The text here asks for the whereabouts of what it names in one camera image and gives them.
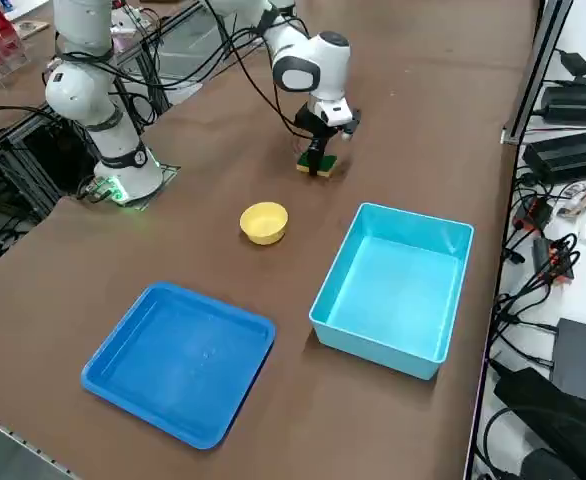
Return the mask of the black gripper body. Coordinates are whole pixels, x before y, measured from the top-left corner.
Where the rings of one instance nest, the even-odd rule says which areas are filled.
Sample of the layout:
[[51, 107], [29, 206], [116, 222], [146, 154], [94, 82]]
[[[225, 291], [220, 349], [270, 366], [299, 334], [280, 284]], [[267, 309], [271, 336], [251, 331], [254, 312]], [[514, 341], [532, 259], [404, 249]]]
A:
[[295, 114], [294, 126], [310, 133], [313, 141], [328, 142], [335, 135], [335, 128], [328, 126], [307, 105], [302, 105]]

